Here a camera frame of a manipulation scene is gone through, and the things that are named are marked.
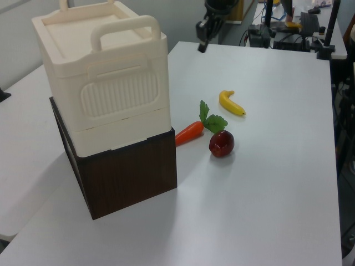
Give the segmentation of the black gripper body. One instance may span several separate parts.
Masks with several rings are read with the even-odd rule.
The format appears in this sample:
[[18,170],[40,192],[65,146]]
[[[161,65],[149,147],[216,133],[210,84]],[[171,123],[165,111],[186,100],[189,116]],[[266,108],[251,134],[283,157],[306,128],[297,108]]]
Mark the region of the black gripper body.
[[224,16],[207,11],[202,21],[196,24],[196,35],[200,43],[209,43],[224,24]]

